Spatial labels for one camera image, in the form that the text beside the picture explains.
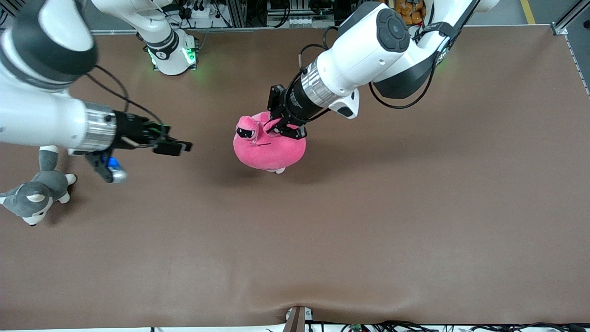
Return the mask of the round pink plush toy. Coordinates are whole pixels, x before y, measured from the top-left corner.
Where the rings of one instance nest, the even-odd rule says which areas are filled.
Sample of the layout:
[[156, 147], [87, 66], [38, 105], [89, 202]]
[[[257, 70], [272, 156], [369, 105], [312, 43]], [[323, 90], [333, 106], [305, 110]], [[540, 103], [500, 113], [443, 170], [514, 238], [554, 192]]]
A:
[[267, 135], [269, 111], [242, 116], [236, 124], [233, 149], [243, 164], [258, 170], [289, 167], [302, 159], [307, 141]]

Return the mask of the grey white husky plush toy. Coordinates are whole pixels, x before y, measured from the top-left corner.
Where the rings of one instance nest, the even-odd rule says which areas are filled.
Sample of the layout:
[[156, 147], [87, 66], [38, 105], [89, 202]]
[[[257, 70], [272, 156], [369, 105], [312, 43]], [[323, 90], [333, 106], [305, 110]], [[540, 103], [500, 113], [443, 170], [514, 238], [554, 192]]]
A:
[[57, 170], [58, 159], [57, 146], [39, 147], [39, 172], [29, 182], [0, 193], [0, 205], [28, 225], [35, 226], [44, 220], [55, 202], [69, 202], [68, 188], [77, 181], [77, 177]]

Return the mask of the brown table cloth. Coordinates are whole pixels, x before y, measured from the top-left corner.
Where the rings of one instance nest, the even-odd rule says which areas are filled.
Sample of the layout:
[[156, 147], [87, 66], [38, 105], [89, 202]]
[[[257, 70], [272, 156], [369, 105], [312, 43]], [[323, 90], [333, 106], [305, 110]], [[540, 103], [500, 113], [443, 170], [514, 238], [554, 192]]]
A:
[[292, 306], [334, 323], [590, 323], [590, 97], [547, 26], [466, 27], [414, 107], [307, 126], [281, 175], [232, 149], [319, 30], [210, 33], [167, 77], [133, 35], [100, 64], [190, 153], [81, 157], [31, 227], [0, 207], [0, 329], [248, 326]]

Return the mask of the white power strip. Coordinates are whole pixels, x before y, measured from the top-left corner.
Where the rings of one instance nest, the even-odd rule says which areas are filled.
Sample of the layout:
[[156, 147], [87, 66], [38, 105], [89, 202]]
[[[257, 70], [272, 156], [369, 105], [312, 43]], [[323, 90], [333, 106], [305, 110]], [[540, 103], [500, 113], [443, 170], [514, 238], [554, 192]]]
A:
[[181, 19], [209, 19], [217, 14], [211, 0], [178, 0]]

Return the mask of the orange snack bags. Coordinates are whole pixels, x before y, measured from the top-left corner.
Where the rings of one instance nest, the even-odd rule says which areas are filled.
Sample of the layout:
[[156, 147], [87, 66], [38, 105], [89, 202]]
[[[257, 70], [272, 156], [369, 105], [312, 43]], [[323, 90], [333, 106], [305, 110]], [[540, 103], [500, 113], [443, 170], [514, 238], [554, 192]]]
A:
[[393, 9], [409, 26], [422, 24], [426, 15], [424, 0], [394, 0]]

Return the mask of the aluminium corner profile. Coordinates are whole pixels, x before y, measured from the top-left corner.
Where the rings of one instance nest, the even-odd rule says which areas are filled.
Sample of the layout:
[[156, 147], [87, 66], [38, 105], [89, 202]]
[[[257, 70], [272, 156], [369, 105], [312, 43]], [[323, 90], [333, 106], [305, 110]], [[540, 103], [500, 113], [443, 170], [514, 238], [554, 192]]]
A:
[[554, 35], [565, 35], [567, 44], [590, 97], [590, 0], [573, 0], [551, 24]]

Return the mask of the aluminium frame rack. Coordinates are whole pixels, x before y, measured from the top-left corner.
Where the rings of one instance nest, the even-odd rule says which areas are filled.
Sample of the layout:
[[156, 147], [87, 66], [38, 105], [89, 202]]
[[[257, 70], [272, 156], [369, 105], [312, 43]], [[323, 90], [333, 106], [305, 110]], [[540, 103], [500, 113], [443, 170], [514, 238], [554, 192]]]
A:
[[362, 0], [217, 0], [232, 28], [338, 26]]

